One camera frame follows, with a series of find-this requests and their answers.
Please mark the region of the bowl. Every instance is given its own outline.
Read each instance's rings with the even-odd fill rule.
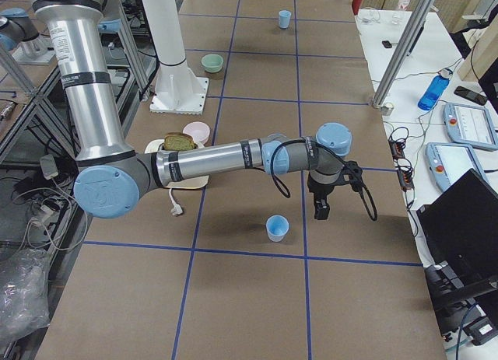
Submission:
[[[186,135],[192,136],[195,143],[201,142],[203,145],[208,141],[210,131],[209,126],[201,121],[189,123],[183,130]]]
[[[202,57],[201,63],[204,71],[215,74],[223,67],[223,57],[218,54],[207,54]]]

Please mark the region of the clear plastic bag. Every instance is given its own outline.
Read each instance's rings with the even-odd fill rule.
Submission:
[[[0,346],[49,324],[44,250],[25,249],[0,263]]]

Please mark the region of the white desk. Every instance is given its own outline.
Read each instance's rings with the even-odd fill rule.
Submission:
[[[365,24],[361,22],[360,19],[357,20],[363,50],[365,51],[365,57],[368,60],[370,77],[373,80],[373,87],[375,89],[377,89],[378,81],[382,79],[382,75],[391,60],[391,56],[395,52],[394,46],[391,49],[386,49],[381,42],[382,40],[389,40],[393,44],[397,43],[405,28],[405,24],[408,21],[409,14],[411,14],[410,12],[407,12],[403,23],[399,26],[395,26],[391,24],[392,13],[392,11],[379,11],[380,21],[378,23]],[[363,16],[370,18],[370,11],[360,10],[359,17]],[[419,42],[412,54],[406,58],[397,78],[402,78],[409,74],[419,74],[420,72],[437,72],[442,68],[452,65],[452,68],[455,69],[454,64],[459,58],[461,58],[460,52],[454,46],[443,23],[435,12],[431,12],[427,16],[426,25]],[[384,121],[387,122],[385,124],[387,135],[391,133],[393,128],[401,126],[407,127],[410,132],[409,134],[412,136],[419,136],[422,134],[422,127],[417,118],[422,115],[423,112],[417,107],[417,103],[434,76],[435,74],[416,75],[394,82],[388,97],[386,98],[386,101],[390,101],[395,105],[395,109],[391,116],[384,117]],[[478,83],[462,82],[455,72],[450,85],[443,93],[441,99],[448,102],[472,105],[469,101],[453,94],[453,91],[457,86],[464,86],[476,92],[481,91]],[[486,104],[486,107],[492,115],[494,125],[498,126],[498,114],[496,114],[489,102]],[[410,139],[405,148],[405,156],[412,164],[415,165],[417,162],[416,174],[414,177],[416,199],[412,206],[413,210],[416,210],[423,204],[433,203],[434,200],[441,195],[441,191],[436,186],[426,163],[425,146],[421,149],[420,146],[422,143],[426,144],[427,142],[451,142],[447,136],[446,128],[443,123],[443,108],[444,103],[439,103],[433,109],[432,118],[430,118],[430,114],[427,114],[422,118],[424,127],[427,126],[430,120],[430,127],[427,129],[424,143],[422,138]],[[404,135],[400,132],[400,135],[395,135],[395,138],[398,137],[404,137]],[[475,151],[484,170],[498,169],[498,152],[484,152],[477,149]],[[491,173],[487,176],[491,186],[498,191],[498,173]],[[412,199],[412,196],[412,192],[409,192],[409,200]],[[430,254],[422,237],[418,237],[417,246],[419,247],[419,255],[422,262],[424,265],[429,264],[431,259]],[[455,342],[456,341],[453,341],[445,345],[445,347],[449,348],[453,346]],[[498,354],[498,338],[494,338],[483,346],[476,347],[465,344],[460,349],[461,360],[492,360],[496,359],[496,354]],[[454,351],[448,352],[447,357],[451,360],[454,359]]]

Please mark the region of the black screen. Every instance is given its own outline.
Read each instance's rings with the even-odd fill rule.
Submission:
[[[465,285],[498,274],[498,194],[476,171],[417,214],[434,260],[446,260]],[[498,292],[475,300],[498,326]]]

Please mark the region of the water bottle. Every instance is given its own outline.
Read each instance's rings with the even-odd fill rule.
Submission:
[[[429,88],[419,101],[419,108],[425,111],[432,110],[441,94],[450,83],[453,72],[449,68],[443,68],[430,83]]]
[[[396,11],[392,15],[392,23],[399,24],[403,20],[403,12],[406,11],[408,5],[410,4],[410,0],[398,0],[398,5],[396,6]]]

